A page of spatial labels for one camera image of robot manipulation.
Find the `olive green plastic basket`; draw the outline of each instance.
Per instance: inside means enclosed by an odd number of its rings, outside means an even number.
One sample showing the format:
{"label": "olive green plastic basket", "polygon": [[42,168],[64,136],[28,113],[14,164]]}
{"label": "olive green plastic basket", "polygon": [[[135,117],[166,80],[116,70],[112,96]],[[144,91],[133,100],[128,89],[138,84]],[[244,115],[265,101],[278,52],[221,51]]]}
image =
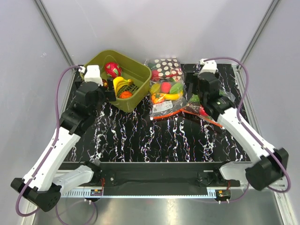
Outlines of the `olive green plastic basket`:
{"label": "olive green plastic basket", "polygon": [[[121,76],[125,79],[132,79],[133,84],[130,86],[124,86],[117,95],[117,101],[111,102],[115,107],[123,110],[126,113],[132,112],[140,101],[149,92],[151,70],[125,55],[122,55],[114,50],[105,50],[100,52],[95,58],[93,58],[88,65],[99,65],[101,70],[101,77],[107,79],[107,73],[105,71],[105,64],[108,62],[115,62],[122,68]],[[133,95],[129,98],[118,98],[123,91],[130,91]]]}

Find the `black marble table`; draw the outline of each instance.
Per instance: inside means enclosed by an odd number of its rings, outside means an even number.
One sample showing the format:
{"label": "black marble table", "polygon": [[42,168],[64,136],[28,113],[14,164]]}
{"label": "black marble table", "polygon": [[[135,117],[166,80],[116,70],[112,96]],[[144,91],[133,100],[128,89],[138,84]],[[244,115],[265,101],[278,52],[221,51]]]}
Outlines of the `black marble table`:
{"label": "black marble table", "polygon": [[[199,71],[197,64],[183,64],[186,76]],[[218,64],[222,89],[240,93],[230,64]],[[76,90],[70,92],[70,102]],[[88,129],[65,162],[100,159],[102,162],[220,162],[249,161],[243,148],[224,129],[197,116],[180,113],[165,120],[150,120],[149,96],[131,113],[110,103],[98,112],[95,124]],[[241,114],[247,119],[244,108]]]}

